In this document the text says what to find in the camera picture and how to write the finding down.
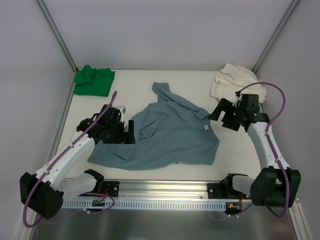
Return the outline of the blue-grey t-shirt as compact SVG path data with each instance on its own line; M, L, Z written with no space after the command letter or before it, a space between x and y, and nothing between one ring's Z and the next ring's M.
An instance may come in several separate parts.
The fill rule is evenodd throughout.
M212 165L220 144L209 112L172 93L168 83L154 82L157 102L134 115L134 144L98 143L89 163L128 171L173 164Z

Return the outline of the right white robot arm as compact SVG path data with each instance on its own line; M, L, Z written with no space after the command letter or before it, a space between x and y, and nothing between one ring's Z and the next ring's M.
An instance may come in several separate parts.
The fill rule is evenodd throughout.
M260 111L259 97L256 94L237 94L235 103L222 98L208 119L217 121L221 113L222 126L238 131L240 127L250 137L260 164L256 178L245 174L230 173L223 180L223 193L235 198L240 193L248 195L255 206L290 208L298 192L301 174L291 169L282 156L270 118Z

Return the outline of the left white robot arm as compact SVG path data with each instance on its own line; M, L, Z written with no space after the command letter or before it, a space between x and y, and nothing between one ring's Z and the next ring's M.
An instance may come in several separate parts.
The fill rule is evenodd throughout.
M134 121L129 120L125 130L124 106L105 104L91 118L82 120L66 146L34 174L24 173L19 180L20 199L25 215L31 209L49 220L63 203L89 193L93 196L107 193L104 176L93 169L66 180L65 177L80 159L103 144L135 144Z

